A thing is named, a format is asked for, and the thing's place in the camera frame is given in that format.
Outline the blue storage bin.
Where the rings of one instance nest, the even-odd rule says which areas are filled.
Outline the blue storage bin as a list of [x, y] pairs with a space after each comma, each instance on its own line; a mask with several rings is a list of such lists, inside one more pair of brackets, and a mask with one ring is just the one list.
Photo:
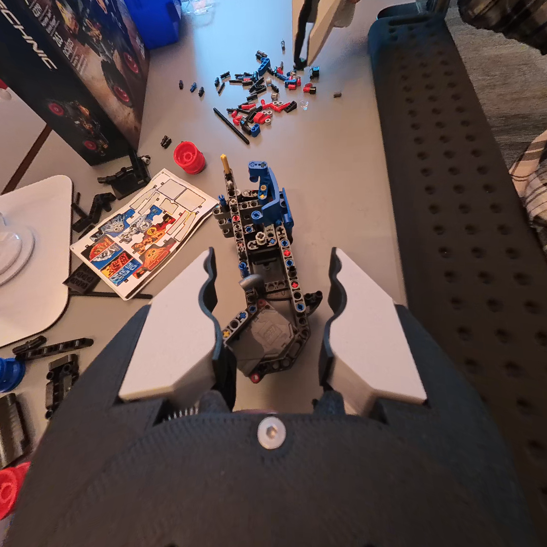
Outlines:
[[124, 1], [148, 50], [177, 43], [181, 1]]

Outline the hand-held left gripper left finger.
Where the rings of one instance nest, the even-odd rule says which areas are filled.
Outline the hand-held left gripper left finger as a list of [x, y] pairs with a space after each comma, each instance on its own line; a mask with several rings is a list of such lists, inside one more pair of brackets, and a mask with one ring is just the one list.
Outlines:
[[210, 247], [153, 298], [121, 383], [121, 400], [166, 398], [186, 408], [216, 390], [234, 408], [236, 364], [213, 313], [216, 279]]

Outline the black angled beam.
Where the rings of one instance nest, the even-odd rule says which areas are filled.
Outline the black angled beam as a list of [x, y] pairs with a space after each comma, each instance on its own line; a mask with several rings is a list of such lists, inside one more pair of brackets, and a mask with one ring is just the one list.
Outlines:
[[85, 349], [91, 347], [94, 340], [92, 338], [76, 338], [50, 345], [46, 342], [45, 336], [38, 335], [14, 347], [11, 351], [18, 361], [31, 361]]

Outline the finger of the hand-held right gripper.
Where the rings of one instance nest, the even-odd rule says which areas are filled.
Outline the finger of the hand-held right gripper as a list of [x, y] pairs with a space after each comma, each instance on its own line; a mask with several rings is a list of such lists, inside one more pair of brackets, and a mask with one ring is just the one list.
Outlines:
[[307, 31], [307, 65], [312, 65], [315, 62], [332, 29], [335, 28], [334, 16], [339, 3], [340, 1], [317, 1], [315, 24]]
[[307, 53], [301, 57], [308, 25], [314, 25], [317, 17], [317, 1], [291, 2], [291, 28], [293, 41], [293, 66], [302, 70], [307, 65]]

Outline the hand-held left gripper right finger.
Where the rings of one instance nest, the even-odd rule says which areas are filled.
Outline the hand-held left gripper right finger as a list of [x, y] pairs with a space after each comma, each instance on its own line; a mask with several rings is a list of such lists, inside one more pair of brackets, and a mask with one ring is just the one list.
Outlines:
[[424, 403], [426, 390], [393, 298], [338, 247], [328, 275], [332, 315], [319, 354], [320, 386], [340, 393], [347, 405]]

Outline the black dimpled foam pad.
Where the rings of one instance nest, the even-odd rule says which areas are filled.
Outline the black dimpled foam pad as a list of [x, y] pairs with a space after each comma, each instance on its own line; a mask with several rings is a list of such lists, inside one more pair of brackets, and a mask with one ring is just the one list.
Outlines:
[[407, 304], [465, 373], [546, 546], [546, 259], [443, 15], [368, 35]]

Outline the white book stand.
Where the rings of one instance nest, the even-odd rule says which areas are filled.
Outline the white book stand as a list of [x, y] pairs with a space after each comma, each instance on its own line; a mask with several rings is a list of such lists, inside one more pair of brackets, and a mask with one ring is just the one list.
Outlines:
[[66, 175], [1, 195], [1, 236], [22, 240], [17, 258], [1, 266], [1, 347], [46, 331], [65, 312], [72, 198]]

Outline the blue toy wheel hub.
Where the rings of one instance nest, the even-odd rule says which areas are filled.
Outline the blue toy wheel hub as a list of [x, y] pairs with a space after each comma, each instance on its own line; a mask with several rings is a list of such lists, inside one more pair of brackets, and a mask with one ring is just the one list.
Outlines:
[[1, 358], [1, 393], [9, 393], [16, 389], [22, 381], [26, 367], [15, 358]]

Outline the chunky black holed brick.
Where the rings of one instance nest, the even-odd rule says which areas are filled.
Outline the chunky black holed brick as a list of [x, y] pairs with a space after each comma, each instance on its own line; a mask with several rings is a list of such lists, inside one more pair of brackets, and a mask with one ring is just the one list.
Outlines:
[[51, 419], [78, 379], [78, 354], [70, 353], [49, 363], [45, 386], [46, 420]]

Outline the black holed frame pieces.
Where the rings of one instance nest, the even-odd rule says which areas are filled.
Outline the black holed frame pieces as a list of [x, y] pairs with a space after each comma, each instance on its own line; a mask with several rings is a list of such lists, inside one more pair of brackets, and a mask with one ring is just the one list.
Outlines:
[[112, 210], [111, 203], [117, 198], [112, 193], [96, 194], [93, 197], [89, 213], [85, 213], [78, 203], [72, 202], [71, 209], [79, 219], [72, 223], [72, 230], [81, 233], [91, 225], [99, 222], [103, 211], [109, 212]]

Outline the grey desk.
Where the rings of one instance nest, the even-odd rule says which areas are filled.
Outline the grey desk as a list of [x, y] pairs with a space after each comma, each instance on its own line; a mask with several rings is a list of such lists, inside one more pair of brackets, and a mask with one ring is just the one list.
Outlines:
[[[278, 126], [295, 130], [288, 150], [262, 139], [251, 156], [272, 168], [281, 185], [289, 182], [288, 198], [297, 221], [296, 264], [307, 287], [318, 277], [324, 288], [317, 330], [312, 342], [322, 344], [322, 321], [327, 322], [328, 270], [331, 251], [342, 250], [358, 264], [358, 241], [367, 228], [365, 213], [380, 221], [383, 213], [389, 235], [372, 242], [380, 265], [395, 249], [393, 206], [378, 108], [376, 121], [347, 119], [341, 114], [334, 143], [313, 143], [319, 137], [318, 117]], [[349, 229], [355, 235], [344, 235]], [[94, 356], [67, 399], [61, 403], [32, 454], [13, 520], [3, 546], [410, 546], [419, 543], [429, 517], [414, 507], [428, 493], [420, 473], [431, 464], [393, 426], [370, 417], [315, 412], [304, 414], [216, 412], [207, 392], [207, 412], [162, 421], [170, 397], [124, 401], [119, 391], [133, 353], [145, 336], [150, 316], [154, 327], [195, 324], [202, 315], [213, 324], [213, 310], [200, 306], [200, 292], [209, 281], [204, 264], [209, 246], [191, 259], [198, 260], [199, 290], [182, 297], [177, 313], [156, 312], [163, 287], [149, 304], [129, 302], [89, 305], [71, 317], [81, 331], [62, 324], [66, 336], [96, 338], [104, 347]], [[195, 341], [180, 342], [183, 357]], [[265, 448], [258, 439], [262, 421], [269, 417], [285, 427], [283, 443]]]

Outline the black blue toy car chassis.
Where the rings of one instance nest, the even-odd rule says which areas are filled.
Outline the black blue toy car chassis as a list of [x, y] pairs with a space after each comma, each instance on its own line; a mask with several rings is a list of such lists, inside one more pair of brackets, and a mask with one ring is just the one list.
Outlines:
[[255, 189], [241, 190], [221, 155], [225, 194], [214, 217], [235, 243], [246, 308], [223, 329], [237, 368], [254, 384], [289, 370], [310, 338], [309, 317], [323, 299], [304, 292], [292, 249], [294, 220], [285, 188], [265, 161], [248, 164]]

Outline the black curved panel piece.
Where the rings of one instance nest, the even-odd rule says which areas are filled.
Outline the black curved panel piece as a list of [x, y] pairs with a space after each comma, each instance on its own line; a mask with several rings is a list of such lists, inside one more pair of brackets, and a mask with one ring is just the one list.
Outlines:
[[15, 393], [1, 394], [1, 469], [16, 465], [32, 449], [32, 418], [27, 403]]

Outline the pile of small red pieces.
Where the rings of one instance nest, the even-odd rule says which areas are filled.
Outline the pile of small red pieces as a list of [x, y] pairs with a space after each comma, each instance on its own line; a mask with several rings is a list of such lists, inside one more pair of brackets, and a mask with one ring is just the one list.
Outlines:
[[221, 96], [228, 87], [243, 92], [242, 98], [233, 107], [221, 111], [229, 121], [246, 134], [248, 139], [260, 135], [264, 126], [272, 123], [275, 114], [292, 113], [300, 107], [299, 99], [287, 98], [283, 92], [302, 92], [307, 95], [317, 93], [317, 83], [321, 74], [319, 65], [311, 65], [309, 78], [305, 80], [302, 70], [285, 70], [283, 61], [278, 65], [271, 62], [265, 51], [255, 53], [256, 66], [253, 70], [222, 72], [215, 77], [214, 89]]

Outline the black studded plate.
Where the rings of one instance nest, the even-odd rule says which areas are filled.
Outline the black studded plate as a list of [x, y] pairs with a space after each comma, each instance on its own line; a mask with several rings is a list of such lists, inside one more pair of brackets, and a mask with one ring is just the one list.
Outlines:
[[81, 263], [63, 281], [63, 284], [69, 289], [71, 294], [86, 295], [93, 292], [100, 280], [99, 275], [94, 270], [87, 264]]

